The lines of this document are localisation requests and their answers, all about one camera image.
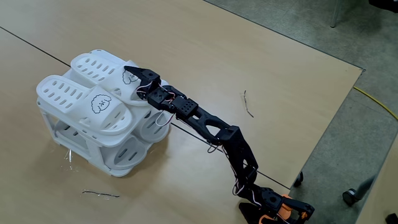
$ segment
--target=yellow cable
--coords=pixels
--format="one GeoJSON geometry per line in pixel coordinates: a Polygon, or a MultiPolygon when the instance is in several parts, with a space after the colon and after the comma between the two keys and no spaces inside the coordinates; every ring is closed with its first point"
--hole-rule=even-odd
{"type": "Polygon", "coordinates": [[[376,103],[378,103],[380,106],[382,106],[384,109],[386,109],[386,111],[388,111],[388,113],[390,113],[393,117],[395,117],[396,120],[398,120],[398,116],[395,115],[389,108],[387,108],[386,106],[384,106],[384,104],[382,104],[380,101],[378,101],[377,99],[375,99],[373,96],[367,94],[365,91],[361,90],[360,88],[354,86],[354,89],[360,91],[361,93],[363,93],[365,96],[369,97],[370,99],[372,99],[373,101],[375,101],[376,103]]]}

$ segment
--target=caster wheel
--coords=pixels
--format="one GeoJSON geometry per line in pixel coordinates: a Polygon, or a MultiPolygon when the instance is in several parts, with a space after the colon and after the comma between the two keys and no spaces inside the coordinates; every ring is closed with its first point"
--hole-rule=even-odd
{"type": "Polygon", "coordinates": [[[347,205],[352,206],[358,201],[358,199],[356,199],[354,196],[355,192],[356,191],[354,189],[349,189],[343,193],[343,200],[347,205]]]}
{"type": "Polygon", "coordinates": [[[296,181],[294,182],[293,186],[294,187],[300,186],[301,182],[303,182],[303,180],[304,180],[303,172],[300,172],[300,174],[298,175],[298,177],[297,177],[296,181]]]}

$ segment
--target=beige table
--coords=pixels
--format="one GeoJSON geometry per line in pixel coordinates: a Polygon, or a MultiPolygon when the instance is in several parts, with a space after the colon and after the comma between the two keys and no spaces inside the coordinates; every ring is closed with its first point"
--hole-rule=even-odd
{"type": "Polygon", "coordinates": [[[357,224],[385,224],[389,214],[398,214],[398,138],[373,185],[357,224]]]}
{"type": "MultiPolygon", "coordinates": [[[[70,164],[35,104],[38,82],[68,67],[3,30],[0,43],[0,223],[245,223],[224,155],[175,127],[126,177],[77,155],[70,164]]],[[[261,175],[256,183],[288,193],[261,175]]]]}
{"type": "Polygon", "coordinates": [[[0,21],[66,63],[105,49],[153,69],[240,126],[260,170],[287,187],[362,72],[199,0],[3,0],[0,21]]]}

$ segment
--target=cartoon dog drawing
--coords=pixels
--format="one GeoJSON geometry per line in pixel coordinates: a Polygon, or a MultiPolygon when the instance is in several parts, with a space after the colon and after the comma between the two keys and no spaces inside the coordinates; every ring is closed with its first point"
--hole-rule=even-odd
{"type": "Polygon", "coordinates": [[[135,82],[138,79],[138,77],[136,77],[135,75],[133,75],[127,71],[124,71],[122,76],[123,76],[123,82],[126,85],[128,85],[132,82],[135,82]]]}
{"type": "Polygon", "coordinates": [[[91,109],[93,109],[94,113],[100,113],[101,111],[108,108],[111,103],[112,98],[108,95],[99,94],[96,95],[91,101],[91,109]]]}

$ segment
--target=robotic arm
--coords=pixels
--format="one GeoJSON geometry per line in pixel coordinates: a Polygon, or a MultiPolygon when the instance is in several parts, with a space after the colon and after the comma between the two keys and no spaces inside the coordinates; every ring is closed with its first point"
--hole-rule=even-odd
{"type": "Polygon", "coordinates": [[[147,100],[158,110],[175,114],[177,119],[191,126],[208,143],[222,147],[236,178],[233,194],[252,203],[239,204],[239,209],[249,224],[299,224],[311,217],[315,210],[311,205],[254,184],[259,166],[239,127],[231,126],[209,114],[174,87],[162,86],[160,76],[152,70],[130,66],[125,66],[124,69],[141,80],[139,91],[136,92],[142,100],[147,100]],[[214,136],[206,126],[219,128],[220,131],[214,136]],[[298,212],[298,218],[290,216],[292,210],[298,212]]]}

